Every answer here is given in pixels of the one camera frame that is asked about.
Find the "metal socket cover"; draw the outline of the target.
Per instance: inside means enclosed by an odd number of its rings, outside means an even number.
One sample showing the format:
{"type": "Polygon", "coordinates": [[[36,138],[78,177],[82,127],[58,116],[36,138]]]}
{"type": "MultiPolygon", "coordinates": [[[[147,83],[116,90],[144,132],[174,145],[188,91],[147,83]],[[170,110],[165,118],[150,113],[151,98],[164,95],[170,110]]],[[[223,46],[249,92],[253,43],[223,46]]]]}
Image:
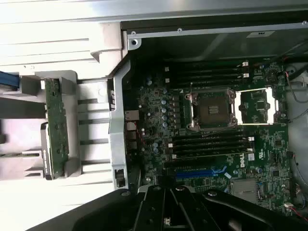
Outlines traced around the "metal socket cover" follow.
{"type": "Polygon", "coordinates": [[[277,122],[279,102],[270,87],[237,91],[234,105],[238,125],[272,125],[277,122]]]}

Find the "black expansion slot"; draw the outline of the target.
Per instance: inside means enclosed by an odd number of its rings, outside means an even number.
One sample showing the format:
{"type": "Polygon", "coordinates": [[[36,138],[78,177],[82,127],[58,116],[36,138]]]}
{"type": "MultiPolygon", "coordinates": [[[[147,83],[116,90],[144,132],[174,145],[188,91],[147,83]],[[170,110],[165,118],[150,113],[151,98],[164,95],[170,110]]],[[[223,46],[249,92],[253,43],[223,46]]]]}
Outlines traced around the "black expansion slot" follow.
{"type": "Polygon", "coordinates": [[[210,160],[184,160],[184,161],[170,161],[164,163],[164,168],[197,168],[210,165],[210,160]]]}

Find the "beige corner bracket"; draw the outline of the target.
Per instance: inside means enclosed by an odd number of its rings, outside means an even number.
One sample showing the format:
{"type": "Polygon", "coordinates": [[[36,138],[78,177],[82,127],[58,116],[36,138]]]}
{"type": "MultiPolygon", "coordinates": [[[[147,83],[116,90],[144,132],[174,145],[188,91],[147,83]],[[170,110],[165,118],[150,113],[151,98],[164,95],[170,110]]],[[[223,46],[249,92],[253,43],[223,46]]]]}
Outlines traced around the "beige corner bracket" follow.
{"type": "Polygon", "coordinates": [[[96,23],[89,32],[90,53],[104,64],[120,63],[128,53],[127,33],[119,22],[96,23]]]}

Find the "CPU socket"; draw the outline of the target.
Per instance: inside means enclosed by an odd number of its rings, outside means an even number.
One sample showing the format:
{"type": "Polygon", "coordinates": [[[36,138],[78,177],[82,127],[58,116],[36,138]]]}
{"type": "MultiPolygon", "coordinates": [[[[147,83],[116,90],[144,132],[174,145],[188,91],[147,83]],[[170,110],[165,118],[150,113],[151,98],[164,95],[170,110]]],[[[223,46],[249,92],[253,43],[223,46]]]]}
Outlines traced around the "CPU socket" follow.
{"type": "Polygon", "coordinates": [[[218,131],[237,126],[236,93],[230,88],[190,90],[183,97],[183,121],[192,131],[218,131]]]}

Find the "blue expansion slot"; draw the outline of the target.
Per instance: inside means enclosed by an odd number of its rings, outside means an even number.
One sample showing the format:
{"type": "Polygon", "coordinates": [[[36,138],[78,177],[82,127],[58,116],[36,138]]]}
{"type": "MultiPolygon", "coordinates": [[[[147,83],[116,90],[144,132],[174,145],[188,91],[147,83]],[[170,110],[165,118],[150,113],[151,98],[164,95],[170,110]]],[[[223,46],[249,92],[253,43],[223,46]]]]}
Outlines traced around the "blue expansion slot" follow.
{"type": "Polygon", "coordinates": [[[177,172],[174,175],[175,179],[189,179],[189,178],[204,178],[204,177],[216,177],[220,173],[225,173],[225,169],[222,170],[196,170],[196,171],[183,171],[177,172]]]}

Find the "green motherboard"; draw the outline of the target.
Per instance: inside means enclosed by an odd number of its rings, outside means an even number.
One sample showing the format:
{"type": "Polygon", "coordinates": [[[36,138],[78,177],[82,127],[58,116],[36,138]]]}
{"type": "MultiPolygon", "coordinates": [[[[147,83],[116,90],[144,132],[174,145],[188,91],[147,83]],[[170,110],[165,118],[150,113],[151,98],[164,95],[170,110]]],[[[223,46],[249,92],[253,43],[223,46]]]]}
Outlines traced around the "green motherboard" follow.
{"type": "Polygon", "coordinates": [[[277,62],[229,59],[196,62],[146,61],[136,65],[133,100],[139,119],[135,143],[143,163],[144,182],[183,185],[201,193],[217,189],[251,203],[292,213],[295,197],[289,151],[285,69],[277,62]],[[183,121],[183,97],[190,90],[270,87],[279,102],[277,122],[218,131],[192,131],[183,121]],[[164,168],[165,162],[210,160],[207,166],[164,168]],[[222,170],[216,177],[175,179],[177,172],[222,170]]]}

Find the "grey parts rack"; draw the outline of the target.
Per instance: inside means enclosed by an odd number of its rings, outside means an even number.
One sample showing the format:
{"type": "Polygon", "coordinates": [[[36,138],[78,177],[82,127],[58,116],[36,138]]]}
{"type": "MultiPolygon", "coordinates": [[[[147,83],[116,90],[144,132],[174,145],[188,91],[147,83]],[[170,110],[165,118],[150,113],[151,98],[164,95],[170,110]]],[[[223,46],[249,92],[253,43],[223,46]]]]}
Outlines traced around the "grey parts rack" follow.
{"type": "Polygon", "coordinates": [[[41,84],[45,79],[60,81],[66,111],[69,158],[64,175],[57,179],[79,176],[76,73],[49,71],[19,77],[18,90],[0,90],[0,154],[39,153],[39,156],[0,158],[0,180],[45,179],[40,137],[41,124],[47,121],[45,90],[41,84]]]}

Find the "open PC case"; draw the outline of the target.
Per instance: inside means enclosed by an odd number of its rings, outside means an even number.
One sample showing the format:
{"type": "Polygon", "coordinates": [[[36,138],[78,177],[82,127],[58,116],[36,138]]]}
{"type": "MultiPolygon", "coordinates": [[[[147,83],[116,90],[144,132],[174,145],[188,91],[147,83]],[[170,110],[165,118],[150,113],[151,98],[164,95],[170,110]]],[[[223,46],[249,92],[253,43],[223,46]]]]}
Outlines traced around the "open PC case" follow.
{"type": "MultiPolygon", "coordinates": [[[[288,116],[289,151],[295,197],[292,213],[283,216],[297,218],[308,224],[308,201],[296,182],[293,169],[297,167],[296,152],[291,147],[291,127],[308,114],[308,109],[292,115],[294,105],[306,106],[307,101],[296,96],[308,90],[308,83],[296,79],[308,69],[308,17],[295,19],[287,16],[273,21],[210,23],[200,26],[167,25],[162,28],[154,21],[140,24],[126,23],[130,57],[121,72],[114,77],[115,110],[110,115],[110,144],[114,168],[115,187],[138,193],[142,186],[157,185],[144,182],[142,159],[135,155],[138,147],[130,143],[136,138],[134,122],[140,112],[134,104],[132,82],[136,65],[146,61],[196,62],[229,59],[257,59],[277,62],[285,69],[285,99],[288,116]]],[[[190,231],[177,206],[171,188],[183,185],[158,185],[166,190],[163,231],[190,231]]]]}

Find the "blue disk carrier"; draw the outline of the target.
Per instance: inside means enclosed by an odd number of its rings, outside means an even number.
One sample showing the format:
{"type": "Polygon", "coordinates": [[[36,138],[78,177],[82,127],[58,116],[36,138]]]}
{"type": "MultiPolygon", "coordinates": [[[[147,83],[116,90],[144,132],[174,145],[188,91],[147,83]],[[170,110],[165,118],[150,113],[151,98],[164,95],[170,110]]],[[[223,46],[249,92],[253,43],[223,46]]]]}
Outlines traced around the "blue disk carrier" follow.
{"type": "Polygon", "coordinates": [[[13,75],[10,73],[0,71],[0,90],[2,91],[18,90],[19,85],[20,85],[19,75],[13,75]]]}

